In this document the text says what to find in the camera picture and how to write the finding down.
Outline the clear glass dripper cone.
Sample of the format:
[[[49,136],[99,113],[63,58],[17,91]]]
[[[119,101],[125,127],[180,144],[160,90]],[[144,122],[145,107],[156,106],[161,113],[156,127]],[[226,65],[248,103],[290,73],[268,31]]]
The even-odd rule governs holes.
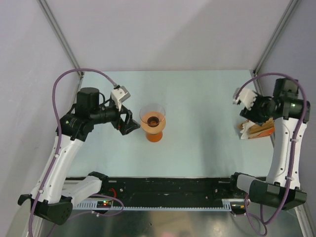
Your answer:
[[[165,120],[165,109],[157,103],[147,104],[141,108],[139,117],[142,126],[158,127]]]

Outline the orange glass carafe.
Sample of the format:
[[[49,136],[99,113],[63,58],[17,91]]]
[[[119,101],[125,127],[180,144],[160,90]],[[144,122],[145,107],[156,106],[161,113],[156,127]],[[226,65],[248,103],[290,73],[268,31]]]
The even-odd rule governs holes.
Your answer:
[[[162,137],[163,137],[163,132],[159,132],[157,134],[146,133],[147,140],[153,143],[160,141]]]

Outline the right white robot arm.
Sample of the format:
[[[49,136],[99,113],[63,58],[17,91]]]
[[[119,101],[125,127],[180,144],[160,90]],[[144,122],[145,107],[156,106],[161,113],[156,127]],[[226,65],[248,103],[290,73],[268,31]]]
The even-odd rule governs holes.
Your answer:
[[[240,116],[257,125],[273,119],[275,141],[272,164],[266,180],[236,172],[228,185],[229,194],[239,198],[247,193],[254,203],[281,207],[283,210],[304,204],[307,194],[301,190],[298,169],[310,103],[299,99],[297,80],[277,79],[271,97],[259,95],[245,87],[237,88],[233,103],[244,104]]]

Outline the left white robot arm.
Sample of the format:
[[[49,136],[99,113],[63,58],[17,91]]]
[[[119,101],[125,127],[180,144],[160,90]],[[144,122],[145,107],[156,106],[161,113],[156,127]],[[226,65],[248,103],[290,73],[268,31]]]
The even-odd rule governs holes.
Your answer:
[[[73,207],[96,194],[104,197],[109,193],[108,176],[92,171],[68,190],[63,190],[71,164],[95,125],[111,123],[122,135],[140,128],[132,118],[131,110],[122,103],[130,97],[123,86],[111,91],[109,99],[97,88],[84,87],[77,92],[76,102],[60,118],[55,143],[45,169],[30,194],[21,195],[18,204],[31,201],[31,213],[57,225],[63,225]]]

